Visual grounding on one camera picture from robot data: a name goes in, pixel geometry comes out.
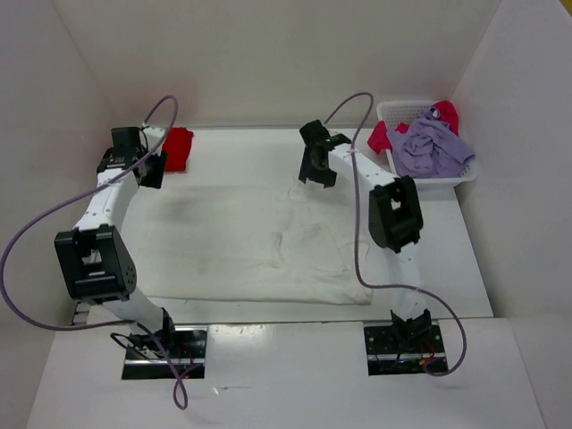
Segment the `red t shirt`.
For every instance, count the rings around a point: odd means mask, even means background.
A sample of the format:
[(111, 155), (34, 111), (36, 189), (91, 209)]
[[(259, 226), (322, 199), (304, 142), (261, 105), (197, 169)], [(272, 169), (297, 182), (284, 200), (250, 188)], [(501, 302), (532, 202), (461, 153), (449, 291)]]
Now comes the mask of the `red t shirt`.
[(166, 172), (185, 172), (192, 148), (194, 133), (183, 127), (172, 128), (163, 143), (163, 151), (167, 154)]

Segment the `white t shirt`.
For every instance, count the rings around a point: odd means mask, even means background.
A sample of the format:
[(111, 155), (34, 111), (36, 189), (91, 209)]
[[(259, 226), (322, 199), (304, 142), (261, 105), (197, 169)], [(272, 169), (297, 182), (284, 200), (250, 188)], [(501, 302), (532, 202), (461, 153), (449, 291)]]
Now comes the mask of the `white t shirt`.
[(354, 238), (346, 181), (329, 189), (143, 189), (130, 202), (122, 238), (149, 297), (338, 306), (372, 300), (354, 271), (368, 246)]

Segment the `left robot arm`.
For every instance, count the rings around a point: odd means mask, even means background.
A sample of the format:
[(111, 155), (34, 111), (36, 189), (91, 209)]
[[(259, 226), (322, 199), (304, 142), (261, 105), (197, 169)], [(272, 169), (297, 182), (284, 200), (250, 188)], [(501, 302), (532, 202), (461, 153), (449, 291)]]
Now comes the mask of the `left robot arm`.
[(97, 187), (74, 227), (55, 236), (55, 251), (71, 298), (100, 306), (132, 326), (130, 347), (143, 358), (170, 356), (178, 335), (169, 313), (138, 286), (138, 273), (121, 229), (142, 187), (162, 186), (165, 131), (143, 124), (111, 131), (112, 145), (97, 167)]

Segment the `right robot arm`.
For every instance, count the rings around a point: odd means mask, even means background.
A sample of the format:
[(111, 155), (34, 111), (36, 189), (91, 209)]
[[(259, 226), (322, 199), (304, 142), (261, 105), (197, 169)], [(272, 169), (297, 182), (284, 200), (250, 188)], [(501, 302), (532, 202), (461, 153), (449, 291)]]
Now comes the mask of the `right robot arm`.
[(321, 121), (303, 125), (299, 180), (324, 188), (339, 177), (351, 181), (355, 196), (354, 267), (369, 290), (393, 290), (391, 339), (399, 353), (413, 350), (429, 332), (431, 314), (420, 295), (417, 244), (424, 227), (416, 184), (384, 170), (354, 148), (343, 134)]

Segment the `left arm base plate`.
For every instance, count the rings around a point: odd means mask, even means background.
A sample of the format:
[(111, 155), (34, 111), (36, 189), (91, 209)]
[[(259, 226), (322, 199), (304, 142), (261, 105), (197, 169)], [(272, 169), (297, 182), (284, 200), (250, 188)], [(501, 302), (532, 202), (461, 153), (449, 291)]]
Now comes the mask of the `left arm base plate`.
[(203, 379), (207, 335), (206, 326), (178, 325), (175, 327), (172, 342), (164, 345), (165, 354), (148, 338), (141, 339), (133, 334), (126, 336), (115, 332), (111, 337), (125, 350), (122, 379), (138, 381), (174, 379), (175, 375), (166, 356), (171, 359), (181, 378)]

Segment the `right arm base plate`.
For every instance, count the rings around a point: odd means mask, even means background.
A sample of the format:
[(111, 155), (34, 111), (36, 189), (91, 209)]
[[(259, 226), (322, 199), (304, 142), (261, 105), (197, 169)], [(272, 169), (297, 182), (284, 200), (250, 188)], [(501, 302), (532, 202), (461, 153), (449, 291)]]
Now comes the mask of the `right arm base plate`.
[(443, 373), (449, 370), (441, 329), (433, 323), (429, 332), (409, 345), (400, 345), (390, 322), (364, 324), (369, 376)]

